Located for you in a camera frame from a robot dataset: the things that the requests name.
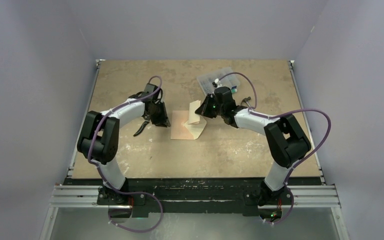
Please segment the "pink lined letter paper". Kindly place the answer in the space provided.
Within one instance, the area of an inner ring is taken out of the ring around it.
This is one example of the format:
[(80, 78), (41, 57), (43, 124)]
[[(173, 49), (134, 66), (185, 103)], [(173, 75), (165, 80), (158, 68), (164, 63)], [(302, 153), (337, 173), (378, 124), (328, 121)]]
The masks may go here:
[(194, 124), (198, 124), (200, 122), (201, 116), (199, 114), (195, 113), (195, 111), (200, 106), (201, 106), (200, 100), (195, 100), (195, 101), (189, 103), (188, 120), (187, 120), (188, 125), (194, 125)]

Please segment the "pink and cream envelope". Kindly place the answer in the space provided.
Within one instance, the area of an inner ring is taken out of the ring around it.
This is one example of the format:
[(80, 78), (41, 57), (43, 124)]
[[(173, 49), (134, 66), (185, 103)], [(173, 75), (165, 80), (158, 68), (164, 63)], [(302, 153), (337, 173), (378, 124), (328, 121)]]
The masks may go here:
[(207, 121), (202, 116), (199, 116), (198, 123), (189, 124), (188, 110), (174, 110), (171, 117), (171, 140), (196, 140), (207, 125)]

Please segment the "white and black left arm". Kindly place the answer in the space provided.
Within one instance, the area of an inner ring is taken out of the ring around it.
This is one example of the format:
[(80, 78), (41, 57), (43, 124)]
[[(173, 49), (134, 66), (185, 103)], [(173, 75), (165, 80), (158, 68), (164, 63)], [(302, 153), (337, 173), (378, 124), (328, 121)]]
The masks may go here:
[(120, 170), (116, 155), (119, 146), (120, 128), (142, 117), (157, 127), (171, 126), (160, 85), (147, 83), (144, 90), (130, 96), (125, 102), (109, 110), (89, 111), (84, 119), (77, 150), (94, 165), (103, 186), (99, 196), (122, 205), (133, 195), (140, 198), (153, 197), (144, 191), (129, 191), (128, 179)]

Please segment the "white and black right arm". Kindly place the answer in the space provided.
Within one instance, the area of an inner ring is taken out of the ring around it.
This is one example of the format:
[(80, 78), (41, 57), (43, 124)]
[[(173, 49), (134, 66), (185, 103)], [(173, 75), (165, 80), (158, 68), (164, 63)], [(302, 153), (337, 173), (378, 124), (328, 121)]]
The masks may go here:
[(274, 163), (261, 182), (256, 197), (259, 206), (272, 204), (280, 198), (294, 164), (311, 150), (307, 135), (292, 114), (276, 117), (252, 111), (236, 104), (231, 90), (226, 86), (218, 87), (208, 94), (194, 112), (211, 119), (220, 116), (229, 126), (250, 130), (266, 137)]

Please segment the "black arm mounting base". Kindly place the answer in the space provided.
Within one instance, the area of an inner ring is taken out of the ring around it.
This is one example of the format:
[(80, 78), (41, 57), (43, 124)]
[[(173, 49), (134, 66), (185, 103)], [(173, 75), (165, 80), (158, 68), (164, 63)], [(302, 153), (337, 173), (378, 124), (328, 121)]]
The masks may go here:
[(110, 217), (114, 219), (147, 218), (151, 213), (280, 217), (280, 210), (298, 200), (298, 197), (292, 196), (293, 189), (321, 185), (317, 177), (293, 177), (289, 181), (289, 189), (285, 189), (274, 201), (259, 206), (256, 198), (263, 180), (262, 177), (130, 178), (129, 191), (144, 191), (153, 194), (153, 197), (141, 198), (135, 194), (119, 203), (99, 195), (103, 186), (100, 179), (66, 178), (62, 185), (73, 190), (80, 199), (89, 198), (92, 206), (108, 208)]

